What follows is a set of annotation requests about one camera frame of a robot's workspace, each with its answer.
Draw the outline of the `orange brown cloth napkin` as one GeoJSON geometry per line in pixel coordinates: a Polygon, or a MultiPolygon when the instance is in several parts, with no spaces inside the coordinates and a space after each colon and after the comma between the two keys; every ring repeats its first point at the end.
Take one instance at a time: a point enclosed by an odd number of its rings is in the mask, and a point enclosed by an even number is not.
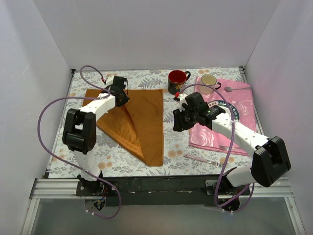
{"type": "Polygon", "coordinates": [[[162,166],[163,90],[129,90],[130,100],[111,109],[97,127],[147,166],[162,166]]]}

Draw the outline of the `pink handled fork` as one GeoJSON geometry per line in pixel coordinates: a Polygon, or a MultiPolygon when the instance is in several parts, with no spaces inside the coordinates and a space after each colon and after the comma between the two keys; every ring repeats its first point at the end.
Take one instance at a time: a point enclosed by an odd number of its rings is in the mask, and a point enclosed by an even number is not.
{"type": "Polygon", "coordinates": [[[206,160],[204,158],[193,156],[193,155],[189,155],[189,154],[184,154],[183,156],[186,157],[186,158],[189,158],[189,159],[193,159],[193,160],[197,160],[197,161],[200,161],[200,162],[211,164],[211,165],[213,165],[215,167],[223,167],[223,165],[224,165],[224,163],[222,163],[222,162],[210,161],[210,160],[206,160]]]}

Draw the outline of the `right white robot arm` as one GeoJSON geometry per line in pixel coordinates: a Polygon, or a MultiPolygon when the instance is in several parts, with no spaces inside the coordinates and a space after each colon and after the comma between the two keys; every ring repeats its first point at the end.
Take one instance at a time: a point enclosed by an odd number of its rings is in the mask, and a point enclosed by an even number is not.
{"type": "Polygon", "coordinates": [[[213,130],[234,142],[252,157],[252,164],[233,168],[221,178],[221,188],[234,194],[240,186],[258,183],[270,187],[291,169],[284,141],[258,134],[237,121],[220,106],[210,107],[199,92],[190,95],[176,94],[179,108],[173,111],[175,132],[182,132],[195,124],[213,130]]]}

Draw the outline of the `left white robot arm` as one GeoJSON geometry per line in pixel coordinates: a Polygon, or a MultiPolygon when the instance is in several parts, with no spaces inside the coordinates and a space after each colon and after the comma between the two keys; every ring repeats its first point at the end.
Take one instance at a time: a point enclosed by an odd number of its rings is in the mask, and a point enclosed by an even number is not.
{"type": "Polygon", "coordinates": [[[121,107],[129,101],[125,93],[128,86],[127,78],[113,76],[109,78],[106,89],[95,100],[79,109],[69,109],[67,112],[62,141],[73,152],[81,174],[77,176],[82,186],[92,195],[98,196],[104,191],[102,181],[88,175],[88,172],[101,177],[102,172],[95,159],[93,148],[96,144],[96,123],[109,110],[121,107]]]}

